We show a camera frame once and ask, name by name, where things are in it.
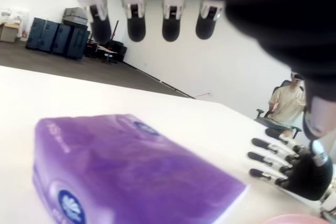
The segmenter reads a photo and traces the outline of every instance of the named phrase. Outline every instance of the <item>beige shirt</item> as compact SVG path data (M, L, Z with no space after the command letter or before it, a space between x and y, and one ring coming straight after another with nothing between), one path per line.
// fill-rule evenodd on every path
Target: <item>beige shirt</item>
M274 92L269 104L275 104L276 108L268 118L280 124L291 125L306 105L306 94L300 87L294 90L290 86L281 87Z

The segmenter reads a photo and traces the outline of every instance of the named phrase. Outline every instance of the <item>gray box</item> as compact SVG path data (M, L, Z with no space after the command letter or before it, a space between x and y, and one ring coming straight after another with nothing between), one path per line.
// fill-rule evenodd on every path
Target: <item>gray box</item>
M78 18L87 19L84 10L80 7L66 8L64 11L63 17L66 17L66 16L75 16Z
M18 31L18 24L4 23L0 25L0 41L15 42Z
M75 17L75 16L65 16L62 21L67 20L70 22L74 22L77 24L82 24L82 25L86 25L88 23L87 19L84 18L79 18L79 17Z

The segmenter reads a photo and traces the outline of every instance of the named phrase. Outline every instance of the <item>gray floor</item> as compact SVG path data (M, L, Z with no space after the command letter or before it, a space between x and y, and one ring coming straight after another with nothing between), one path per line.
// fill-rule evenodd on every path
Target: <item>gray floor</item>
M28 50L22 42L0 42L0 66L185 97L124 63L108 65L87 57L81 61L69 60Z

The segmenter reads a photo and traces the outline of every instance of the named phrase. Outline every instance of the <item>cable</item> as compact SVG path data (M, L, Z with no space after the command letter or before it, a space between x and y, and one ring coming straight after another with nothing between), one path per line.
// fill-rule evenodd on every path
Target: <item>cable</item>
M193 97L193 98L201 97L201 96L206 95L206 94L200 94L200 95L197 95L197 96L195 96L195 97Z

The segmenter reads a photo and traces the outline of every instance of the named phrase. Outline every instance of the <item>cardboard box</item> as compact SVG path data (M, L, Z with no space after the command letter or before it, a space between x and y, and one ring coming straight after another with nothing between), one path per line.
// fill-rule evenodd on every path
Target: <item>cardboard box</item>
M15 42L19 31L18 24L4 23L0 25L0 41Z

